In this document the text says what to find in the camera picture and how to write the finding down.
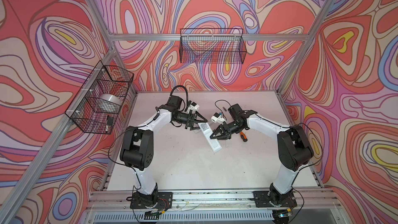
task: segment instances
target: colorful patterned wall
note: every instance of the colorful patterned wall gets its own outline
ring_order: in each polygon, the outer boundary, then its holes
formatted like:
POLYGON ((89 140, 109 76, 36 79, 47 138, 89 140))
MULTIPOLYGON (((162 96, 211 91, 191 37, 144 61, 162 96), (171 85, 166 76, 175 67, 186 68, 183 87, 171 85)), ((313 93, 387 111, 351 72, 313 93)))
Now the colorful patterned wall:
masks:
MULTIPOLYGON (((0 0, 0 204, 106 52, 84 0, 0 0)), ((130 102, 112 135, 72 126, 14 224, 78 221, 130 102)))
MULTIPOLYGON (((242 27, 245 33, 307 33, 324 0, 97 0, 112 33, 179 33, 242 27)), ((245 63, 181 64, 179 42, 116 43, 142 91, 275 90, 301 42, 248 41, 245 63)))
POLYGON ((283 94, 353 223, 398 223, 397 13, 398 0, 337 0, 283 94))
POLYGON ((140 91, 171 90, 179 84, 188 90, 275 90, 301 42, 253 43, 244 64, 182 64, 179 41, 121 41, 118 51, 140 91))

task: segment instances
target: white table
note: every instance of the white table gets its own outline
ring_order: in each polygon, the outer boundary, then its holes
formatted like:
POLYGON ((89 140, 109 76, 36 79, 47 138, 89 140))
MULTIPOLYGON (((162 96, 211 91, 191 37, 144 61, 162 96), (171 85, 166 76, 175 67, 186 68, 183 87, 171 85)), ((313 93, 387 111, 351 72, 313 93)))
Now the white table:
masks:
MULTIPOLYGON (((155 107, 167 103, 170 93, 139 93, 129 125, 138 126, 155 113, 155 107)), ((174 93, 185 100, 185 93, 174 93)), ((262 116, 289 125, 275 92, 189 92, 189 99, 200 105, 198 112, 210 122, 219 110, 214 102, 225 99, 231 105, 238 103, 243 110, 255 110, 262 116)), ((217 106, 228 109, 226 102, 217 106)), ((227 122, 232 118, 224 113, 227 122)), ((244 130, 248 142, 238 134, 213 153, 202 132, 189 131, 168 124, 154 136, 154 158, 150 167, 159 190, 178 189, 244 189, 266 188, 276 178, 281 162, 277 144, 262 133, 244 130)), ((126 166, 115 165, 108 191, 132 190, 139 186, 137 178, 126 166)), ((309 167, 303 169, 294 187, 316 187, 317 183, 309 167)))

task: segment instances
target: wire mesh basket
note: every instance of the wire mesh basket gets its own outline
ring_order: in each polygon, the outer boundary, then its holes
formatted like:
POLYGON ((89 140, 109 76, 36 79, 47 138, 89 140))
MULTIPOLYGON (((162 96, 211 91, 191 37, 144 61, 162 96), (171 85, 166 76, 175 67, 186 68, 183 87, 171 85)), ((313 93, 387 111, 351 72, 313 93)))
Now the wire mesh basket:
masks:
POLYGON ((242 34, 242 28, 182 28, 180 62, 243 64, 246 45, 242 34))
POLYGON ((134 74, 124 68, 102 65, 76 109, 67 110, 65 114, 83 132, 111 134, 133 77, 134 74))

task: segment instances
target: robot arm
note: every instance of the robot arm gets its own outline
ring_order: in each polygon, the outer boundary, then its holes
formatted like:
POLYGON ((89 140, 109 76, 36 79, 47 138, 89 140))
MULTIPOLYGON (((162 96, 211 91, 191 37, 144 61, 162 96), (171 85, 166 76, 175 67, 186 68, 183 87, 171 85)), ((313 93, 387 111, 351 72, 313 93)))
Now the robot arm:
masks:
POLYGON ((180 111, 182 98, 170 95, 168 102, 160 107, 155 107, 156 113, 146 122, 137 127, 127 127, 119 158, 130 167, 137 175, 140 183, 138 191, 138 204, 153 206, 158 201, 157 184, 152 177, 148 166, 154 155, 153 136, 171 121, 185 124, 185 129, 199 129, 198 123, 207 122, 197 109, 199 105, 189 102, 185 111, 180 111))
POLYGON ((238 104, 231 106, 228 111, 234 121, 219 125, 211 138, 230 139, 232 133, 252 128, 271 137, 278 144, 279 159, 282 164, 275 181, 270 186, 269 200, 272 205, 280 206, 291 194, 292 184, 299 170, 314 155, 303 128, 284 126, 260 116, 253 110, 243 111, 238 104))

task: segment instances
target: white container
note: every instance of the white container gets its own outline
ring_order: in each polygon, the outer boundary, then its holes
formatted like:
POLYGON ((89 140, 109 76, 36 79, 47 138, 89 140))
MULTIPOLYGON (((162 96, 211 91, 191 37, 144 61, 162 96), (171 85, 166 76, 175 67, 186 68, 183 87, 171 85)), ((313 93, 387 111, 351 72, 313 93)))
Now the white container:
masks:
POLYGON ((110 112, 110 113, 118 113, 119 112, 119 108, 122 105, 122 101, 109 93, 104 93, 100 96, 101 99, 106 100, 106 102, 101 101, 100 104, 98 105, 98 107, 100 109, 102 109, 105 112, 110 112))

